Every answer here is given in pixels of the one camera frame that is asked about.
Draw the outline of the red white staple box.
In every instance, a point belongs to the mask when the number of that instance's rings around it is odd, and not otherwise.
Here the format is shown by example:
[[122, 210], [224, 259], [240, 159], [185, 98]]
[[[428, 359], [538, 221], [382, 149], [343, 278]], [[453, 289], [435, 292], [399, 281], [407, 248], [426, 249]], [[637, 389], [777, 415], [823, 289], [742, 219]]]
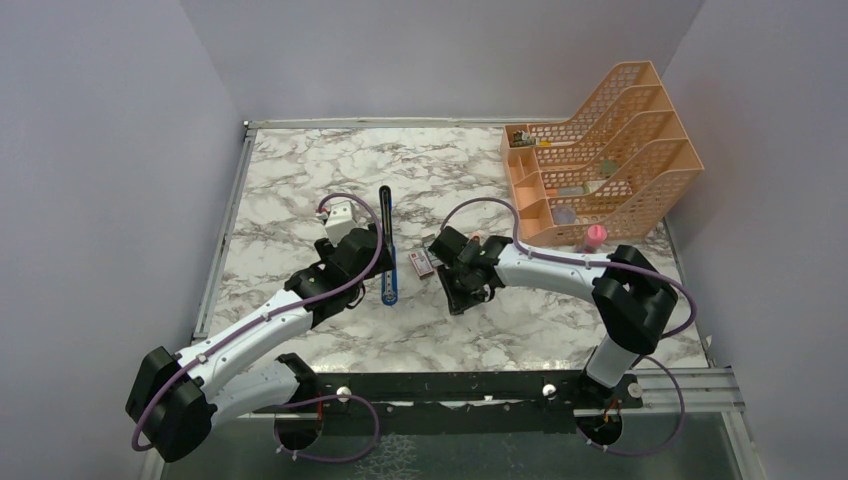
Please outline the red white staple box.
[[409, 254], [409, 259], [412, 263], [413, 269], [416, 272], [416, 275], [419, 278], [424, 278], [434, 273], [434, 267], [432, 266], [426, 252], [424, 250], [415, 250]]

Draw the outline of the blue stapler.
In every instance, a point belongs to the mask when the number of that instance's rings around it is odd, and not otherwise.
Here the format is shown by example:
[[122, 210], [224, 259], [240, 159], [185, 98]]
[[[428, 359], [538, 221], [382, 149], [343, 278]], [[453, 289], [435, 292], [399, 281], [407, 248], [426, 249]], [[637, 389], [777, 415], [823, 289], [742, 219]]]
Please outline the blue stapler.
[[382, 272], [381, 277], [381, 300], [386, 306], [393, 306], [398, 301], [398, 287], [397, 287], [397, 271], [396, 271], [396, 260], [395, 260], [395, 247], [393, 245], [393, 231], [392, 231], [392, 198], [391, 198], [391, 189], [388, 185], [382, 185], [379, 188], [379, 200], [380, 200], [380, 208], [381, 208], [381, 221], [382, 221], [382, 231], [383, 231], [383, 240], [386, 252], [389, 254], [389, 257], [392, 261], [392, 267], [387, 268]]

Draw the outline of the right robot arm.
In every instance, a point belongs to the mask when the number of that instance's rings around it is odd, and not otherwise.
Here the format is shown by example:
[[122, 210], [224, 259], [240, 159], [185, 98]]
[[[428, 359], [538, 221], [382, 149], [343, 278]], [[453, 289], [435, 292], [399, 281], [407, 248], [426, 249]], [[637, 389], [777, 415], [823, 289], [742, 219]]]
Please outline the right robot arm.
[[579, 398], [600, 407], [612, 399], [637, 359], [652, 354], [679, 296], [636, 248], [608, 255], [531, 248], [511, 237], [484, 241], [444, 228], [427, 250], [439, 262], [449, 311], [459, 315], [493, 299], [496, 289], [526, 287], [593, 304], [606, 334], [577, 380]]

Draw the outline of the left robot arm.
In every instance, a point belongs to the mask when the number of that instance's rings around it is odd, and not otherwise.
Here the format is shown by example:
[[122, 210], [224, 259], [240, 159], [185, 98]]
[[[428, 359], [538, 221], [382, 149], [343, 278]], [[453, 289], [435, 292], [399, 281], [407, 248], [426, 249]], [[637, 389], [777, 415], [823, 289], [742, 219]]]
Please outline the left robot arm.
[[277, 345], [354, 308], [366, 280], [393, 268], [381, 227], [350, 230], [337, 245], [315, 244], [318, 262], [295, 272], [265, 306], [211, 339], [176, 353], [159, 346], [141, 360], [125, 405], [131, 447], [172, 462], [196, 449], [224, 407], [217, 396]]

